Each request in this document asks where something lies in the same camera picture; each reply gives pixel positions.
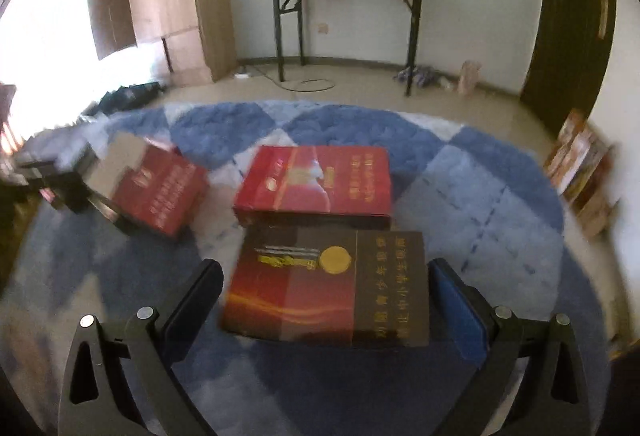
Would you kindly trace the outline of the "dark red gold cigarette carton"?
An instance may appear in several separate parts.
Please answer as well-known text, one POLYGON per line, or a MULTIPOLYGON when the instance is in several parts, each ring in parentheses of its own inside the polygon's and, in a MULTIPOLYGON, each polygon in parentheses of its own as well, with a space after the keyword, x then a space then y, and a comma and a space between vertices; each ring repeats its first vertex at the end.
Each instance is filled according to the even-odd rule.
POLYGON ((425 347, 428 294, 419 232, 251 227, 220 325, 265 341, 425 347))

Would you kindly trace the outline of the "red cigarette box with silver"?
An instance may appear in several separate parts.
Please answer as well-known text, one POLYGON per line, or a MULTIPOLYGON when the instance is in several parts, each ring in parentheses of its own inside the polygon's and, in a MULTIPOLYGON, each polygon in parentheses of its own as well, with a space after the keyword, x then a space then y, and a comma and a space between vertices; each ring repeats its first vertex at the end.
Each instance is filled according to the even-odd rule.
POLYGON ((85 184, 119 216, 164 237, 178 237, 208 191, 208 172, 174 144, 116 133, 85 184))

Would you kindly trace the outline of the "open black suitcase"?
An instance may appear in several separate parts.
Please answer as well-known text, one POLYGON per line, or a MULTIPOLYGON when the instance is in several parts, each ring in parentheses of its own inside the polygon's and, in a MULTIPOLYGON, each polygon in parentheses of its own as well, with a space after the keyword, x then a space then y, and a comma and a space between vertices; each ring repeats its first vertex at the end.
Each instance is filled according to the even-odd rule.
POLYGON ((134 111, 147 106, 163 93, 163 87, 156 81, 120 86, 117 90, 106 92, 99 102, 90 104, 81 112, 81 116, 93 118, 134 111))

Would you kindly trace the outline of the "blue white checkered blanket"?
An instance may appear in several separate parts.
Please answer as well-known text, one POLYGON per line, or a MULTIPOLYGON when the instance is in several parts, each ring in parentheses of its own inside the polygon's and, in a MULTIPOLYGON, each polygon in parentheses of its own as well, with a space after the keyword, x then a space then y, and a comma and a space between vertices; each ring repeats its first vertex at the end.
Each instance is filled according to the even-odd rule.
POLYGON ((171 104, 43 133, 1 288, 6 435, 591 435, 603 310, 563 205, 440 118, 171 104))

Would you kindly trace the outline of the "brown paper bag on floor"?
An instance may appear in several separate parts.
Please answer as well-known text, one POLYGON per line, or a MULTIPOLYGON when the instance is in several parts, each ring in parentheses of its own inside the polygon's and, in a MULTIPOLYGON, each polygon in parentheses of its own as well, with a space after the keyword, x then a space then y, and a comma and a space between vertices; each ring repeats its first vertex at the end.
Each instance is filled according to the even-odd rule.
POLYGON ((460 70, 460 76, 458 79, 457 92, 462 96, 469 96, 480 80, 480 69, 482 64, 475 61, 465 61, 460 70))

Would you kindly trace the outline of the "blue cloth on floor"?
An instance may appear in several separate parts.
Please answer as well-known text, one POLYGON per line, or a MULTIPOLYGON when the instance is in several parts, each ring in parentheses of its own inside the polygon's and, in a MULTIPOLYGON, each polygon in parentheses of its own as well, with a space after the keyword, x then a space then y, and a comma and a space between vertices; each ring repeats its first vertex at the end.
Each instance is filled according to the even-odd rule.
POLYGON ((412 75, 412 83, 419 88, 425 88, 432 84, 439 84, 440 78, 442 78, 442 73, 438 70, 434 70, 433 67, 414 66, 412 70, 409 70, 408 67, 400 70, 394 76, 394 79, 398 82, 407 82, 409 75, 412 75))

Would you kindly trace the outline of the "dark brown door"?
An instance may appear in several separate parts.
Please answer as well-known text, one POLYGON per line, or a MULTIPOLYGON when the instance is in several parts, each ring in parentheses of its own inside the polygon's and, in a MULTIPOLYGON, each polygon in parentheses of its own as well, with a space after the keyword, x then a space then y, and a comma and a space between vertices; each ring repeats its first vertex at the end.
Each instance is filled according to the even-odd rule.
POLYGON ((610 59, 617 0, 542 0, 521 101, 556 135, 572 110, 588 116, 610 59))

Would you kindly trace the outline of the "colourful cardboard boxes by wall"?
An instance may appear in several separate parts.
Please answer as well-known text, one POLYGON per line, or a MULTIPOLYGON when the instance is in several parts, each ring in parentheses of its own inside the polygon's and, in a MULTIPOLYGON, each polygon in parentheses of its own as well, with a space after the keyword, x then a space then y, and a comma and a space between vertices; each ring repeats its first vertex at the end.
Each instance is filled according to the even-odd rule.
POLYGON ((588 239, 610 223, 613 205, 608 197, 608 176, 614 149, 578 110, 571 110, 544 163, 544 172, 556 193, 575 216, 588 239))

